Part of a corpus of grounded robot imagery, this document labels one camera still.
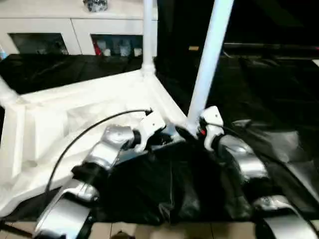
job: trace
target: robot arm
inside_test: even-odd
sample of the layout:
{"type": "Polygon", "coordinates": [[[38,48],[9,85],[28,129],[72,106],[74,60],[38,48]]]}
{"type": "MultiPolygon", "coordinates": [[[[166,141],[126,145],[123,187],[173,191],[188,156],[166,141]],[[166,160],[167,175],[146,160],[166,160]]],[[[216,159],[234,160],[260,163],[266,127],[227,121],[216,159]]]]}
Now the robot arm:
{"type": "Polygon", "coordinates": [[[259,239],[318,239],[314,227],[302,217],[270,177],[264,163],[243,140],[224,134],[216,107],[202,114],[204,146],[214,150],[225,163],[235,168],[236,179],[248,203],[254,209],[255,233],[259,239]]]}
{"type": "Polygon", "coordinates": [[[72,169],[73,177],[53,198],[40,216],[33,237],[50,239],[86,239],[91,233],[91,209],[100,198],[108,174],[122,150],[145,149],[147,140],[165,127],[158,113],[145,117],[136,129],[129,126],[108,126],[101,140],[83,160],[72,169]]]}

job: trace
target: black fabric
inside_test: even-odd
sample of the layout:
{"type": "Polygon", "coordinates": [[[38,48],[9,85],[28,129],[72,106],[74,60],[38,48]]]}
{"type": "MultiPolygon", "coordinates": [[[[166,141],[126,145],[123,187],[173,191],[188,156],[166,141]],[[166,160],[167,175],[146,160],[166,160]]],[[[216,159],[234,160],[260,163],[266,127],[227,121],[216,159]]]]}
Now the black fabric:
{"type": "MultiPolygon", "coordinates": [[[[188,59],[183,71],[171,62],[157,65],[159,79],[185,113],[197,62],[188,59]]],[[[141,59],[11,55],[0,62],[0,74],[23,94],[140,66],[141,59]]],[[[218,106],[225,125],[256,150],[285,195],[311,219],[319,217],[318,75],[311,61],[222,57],[207,103],[218,106]],[[311,187],[306,189],[305,182],[311,187]]],[[[153,225],[250,220],[251,208],[242,192],[215,159],[181,143],[123,163],[106,186],[110,196],[96,209],[98,220],[153,225]]],[[[41,200],[38,196],[23,202],[6,219],[35,220],[41,200]]]]}

